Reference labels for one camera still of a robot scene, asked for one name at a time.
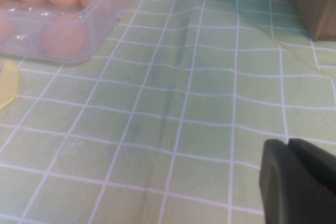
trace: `table surface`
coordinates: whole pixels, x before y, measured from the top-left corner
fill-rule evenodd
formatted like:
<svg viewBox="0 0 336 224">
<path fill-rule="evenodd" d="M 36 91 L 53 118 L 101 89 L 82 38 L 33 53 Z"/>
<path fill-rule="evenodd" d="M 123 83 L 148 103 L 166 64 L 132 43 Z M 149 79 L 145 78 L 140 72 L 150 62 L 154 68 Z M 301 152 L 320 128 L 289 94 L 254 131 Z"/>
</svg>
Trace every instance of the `table surface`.
<svg viewBox="0 0 336 224">
<path fill-rule="evenodd" d="M 88 62 L 1 55 L 0 223 L 264 223 L 264 140 L 336 154 L 335 53 L 290 0 L 134 0 Z"/>
</svg>

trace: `plastic egg tray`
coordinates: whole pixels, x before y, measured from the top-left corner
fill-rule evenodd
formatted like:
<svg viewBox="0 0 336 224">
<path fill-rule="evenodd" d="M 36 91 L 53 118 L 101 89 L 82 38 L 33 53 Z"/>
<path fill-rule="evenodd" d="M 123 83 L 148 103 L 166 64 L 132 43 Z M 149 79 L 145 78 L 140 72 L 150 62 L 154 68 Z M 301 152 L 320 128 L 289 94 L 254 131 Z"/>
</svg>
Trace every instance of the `plastic egg tray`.
<svg viewBox="0 0 336 224">
<path fill-rule="evenodd" d="M 9 16 L 0 19 L 12 22 L 10 37 L 0 43 L 0 53 L 27 58 L 48 60 L 62 63 L 80 63 L 89 60 L 111 33 L 132 0 L 94 0 L 85 9 L 69 11 L 77 18 L 73 21 L 51 21 L 67 10 L 44 7 L 40 12 L 30 12 L 22 8 L 10 9 Z M 41 36 L 46 26 L 73 26 L 81 22 L 86 28 L 86 42 L 76 53 L 70 56 L 49 55 L 44 52 Z"/>
</svg>

